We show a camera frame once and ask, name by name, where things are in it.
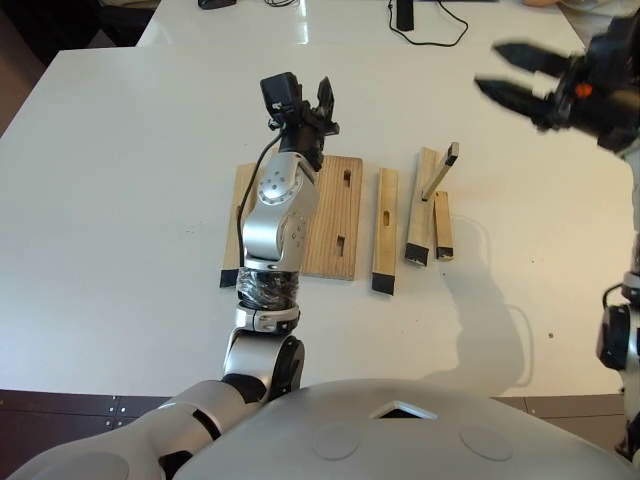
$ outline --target wooden block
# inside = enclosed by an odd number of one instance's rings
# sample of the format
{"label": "wooden block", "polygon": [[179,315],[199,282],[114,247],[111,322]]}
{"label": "wooden block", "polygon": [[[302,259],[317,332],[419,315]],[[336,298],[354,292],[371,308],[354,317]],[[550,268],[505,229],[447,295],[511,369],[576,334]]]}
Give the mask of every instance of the wooden block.
{"label": "wooden block", "polygon": [[316,185],[320,200],[309,227],[301,273],[353,280],[362,159],[326,155]]}
{"label": "wooden block", "polygon": [[411,214],[407,228],[407,244],[404,249],[405,259],[425,267],[429,258],[429,243],[432,235],[433,199],[430,198],[427,202],[423,201],[422,189],[433,176],[438,155],[435,150],[422,148],[416,169]]}
{"label": "wooden block", "polygon": [[459,156],[460,144],[458,142],[453,142],[444,154],[444,157],[442,157],[442,161],[438,164],[436,172],[429,180],[429,183],[423,185],[424,191],[422,192],[422,200],[426,202],[431,198],[431,195],[436,191],[436,188],[438,188],[440,182],[442,182],[451,167],[453,167],[453,164],[456,163]]}
{"label": "wooden block", "polygon": [[[233,184],[233,197],[231,199],[231,209],[229,212],[229,224],[227,226],[227,243],[224,248],[224,260],[222,262],[222,272],[220,272],[220,288],[232,287],[236,284],[238,278],[238,269],[240,267],[240,257],[238,251],[238,232],[236,229],[236,218],[242,203],[242,197],[249,185],[249,180],[253,174],[255,163],[245,163],[240,165],[236,169],[236,178]],[[247,218],[247,215],[253,210],[256,202],[255,185],[249,194],[247,203],[244,207],[242,215],[242,224]]]}
{"label": "wooden block", "polygon": [[447,192],[436,192],[434,217],[436,221],[436,258],[445,261],[453,260],[453,235]]}
{"label": "wooden block", "polygon": [[398,171],[381,168],[371,288],[388,295],[393,295],[396,281],[397,210]]}

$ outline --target white table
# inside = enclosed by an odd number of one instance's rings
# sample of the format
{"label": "white table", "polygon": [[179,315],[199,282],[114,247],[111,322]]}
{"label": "white table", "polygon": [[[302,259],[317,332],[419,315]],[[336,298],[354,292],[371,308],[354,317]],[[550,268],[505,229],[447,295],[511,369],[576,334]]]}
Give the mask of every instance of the white table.
{"label": "white table", "polygon": [[[305,384],[614,392],[594,342],[600,293],[628,262],[630,175],[593,140],[538,135],[473,87],[476,72],[508,72],[493,37],[540,33],[538,14],[506,8],[510,25],[456,49],[62,52],[0,140],[0,388],[170,395],[219,377],[235,305],[217,288],[232,178],[271,135],[259,80],[291,70],[307,98],[331,77],[342,133],[326,151],[365,160],[356,281],[301,282]],[[544,18],[546,40],[579,47]],[[377,169],[399,169],[406,219],[417,152],[452,140],[456,259],[415,268],[399,248],[396,295],[372,293]]]}
{"label": "white table", "polygon": [[[196,0],[162,0],[138,42],[149,45],[207,45],[211,54],[232,51],[235,45],[362,44],[404,45],[389,31],[387,0],[299,0],[297,6],[273,8],[263,0],[238,0],[231,7],[202,10]],[[521,0],[449,2],[447,7],[470,24],[465,44],[529,32],[541,41],[552,41],[558,29],[574,36],[555,7],[532,9]],[[462,25],[435,2],[415,2],[415,30],[408,35],[418,41],[450,42]]]}

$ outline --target wooden peg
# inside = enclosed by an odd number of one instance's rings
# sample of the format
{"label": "wooden peg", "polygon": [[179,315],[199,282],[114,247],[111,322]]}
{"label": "wooden peg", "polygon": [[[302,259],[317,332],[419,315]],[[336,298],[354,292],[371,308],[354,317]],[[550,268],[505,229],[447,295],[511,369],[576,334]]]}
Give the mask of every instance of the wooden peg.
{"label": "wooden peg", "polygon": [[433,199],[430,198],[424,202],[422,189],[433,176],[437,160],[438,152],[426,147],[422,148],[413,186],[407,244],[404,249],[406,260],[425,267],[429,258],[429,243],[433,230]]}
{"label": "wooden peg", "polygon": [[434,205],[436,223],[436,258],[443,261],[453,260],[453,235],[451,232],[449,195],[447,195],[447,192],[436,192]]}
{"label": "wooden peg", "polygon": [[387,295],[393,295],[396,281],[397,210],[398,171],[381,168],[371,288]]}
{"label": "wooden peg", "polygon": [[456,163],[459,155],[460,144],[458,142],[453,142],[449,146],[449,150],[447,150],[447,153],[444,154],[444,157],[442,158],[440,164],[436,167],[436,173],[430,179],[429,185],[425,185],[422,192],[422,200],[426,202],[429,200],[429,198],[431,198],[431,195],[433,195],[433,192],[436,191],[436,188],[438,188],[438,185],[440,185],[442,179],[445,177],[447,172],[451,170],[453,164]]}

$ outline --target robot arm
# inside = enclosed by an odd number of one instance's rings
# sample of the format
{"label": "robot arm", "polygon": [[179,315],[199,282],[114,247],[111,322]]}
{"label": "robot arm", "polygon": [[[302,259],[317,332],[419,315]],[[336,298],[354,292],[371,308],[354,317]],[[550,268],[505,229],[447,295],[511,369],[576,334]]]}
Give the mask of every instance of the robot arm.
{"label": "robot arm", "polygon": [[9,480],[171,480],[203,448],[278,396],[299,388],[304,346],[291,335],[306,225],[318,193],[333,93],[320,83],[318,107],[302,99],[291,73],[261,82],[279,152],[260,181],[258,203],[244,228],[236,328],[220,381],[194,385],[132,424],[38,455]]}
{"label": "robot arm", "polygon": [[635,241],[620,284],[629,303],[605,305],[597,355],[622,378],[627,435],[620,453],[640,468],[640,10],[613,19],[584,55],[567,58],[526,43],[494,48],[509,63],[556,77],[559,84],[539,98],[528,87],[476,78],[484,94],[531,118],[541,131],[577,128],[631,167]]}

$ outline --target electrical cable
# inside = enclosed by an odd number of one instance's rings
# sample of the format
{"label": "electrical cable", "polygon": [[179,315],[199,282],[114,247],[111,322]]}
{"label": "electrical cable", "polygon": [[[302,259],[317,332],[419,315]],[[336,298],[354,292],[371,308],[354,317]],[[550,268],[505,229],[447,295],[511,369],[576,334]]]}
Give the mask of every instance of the electrical cable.
{"label": "electrical cable", "polygon": [[264,0],[264,3],[270,7],[288,7],[289,5],[294,5],[299,1],[300,0]]}
{"label": "electrical cable", "polygon": [[449,16],[451,18],[453,18],[454,20],[458,21],[459,23],[461,23],[462,25],[464,25],[464,30],[462,31],[462,33],[458,36],[458,38],[456,39],[455,42],[452,43],[440,43],[440,42],[416,42],[414,40],[411,40],[409,37],[407,37],[403,32],[401,32],[400,30],[398,30],[397,28],[395,28],[393,26],[393,0],[389,0],[389,4],[387,5],[387,8],[389,9],[389,30],[391,30],[393,33],[396,33],[398,35],[400,35],[402,38],[404,38],[407,42],[409,42],[411,45],[416,45],[416,46],[430,46],[430,47],[455,47],[456,45],[458,45],[458,43],[460,43],[460,40],[462,40],[462,37],[465,36],[465,34],[467,33],[467,30],[469,30],[469,23],[466,20],[461,19],[460,17],[457,17],[456,15],[454,15],[451,10],[449,10],[447,7],[445,7],[442,4],[441,0],[436,0],[436,2],[438,3],[438,5],[440,5],[440,7],[449,14]]}
{"label": "electrical cable", "polygon": [[602,294],[602,308],[604,310],[606,310],[609,307],[609,294],[611,292],[613,292],[614,290],[621,288],[622,284],[621,283],[616,283],[615,285],[613,285],[612,287],[607,288],[604,293]]}
{"label": "electrical cable", "polygon": [[244,196],[242,197],[242,203],[240,203],[240,208],[238,209],[238,215],[236,216],[236,233],[238,234],[238,256],[240,260],[238,265],[240,265],[241,268],[244,267],[244,242],[242,240],[242,213],[244,212],[244,207],[247,204],[247,199],[249,198],[249,194],[251,193],[251,189],[253,188],[253,183],[255,182],[256,176],[258,175],[258,170],[260,169],[260,164],[262,163],[262,160],[264,160],[264,157],[269,151],[269,149],[273,147],[278,142],[278,140],[282,138],[283,133],[284,133],[284,130],[280,130],[280,133],[278,133],[278,135],[273,140],[271,140],[266,147],[264,147],[264,150],[262,150],[262,153],[258,158],[258,162],[256,163],[256,166],[253,169],[253,173],[251,174],[249,185],[247,185],[247,189],[244,191]]}

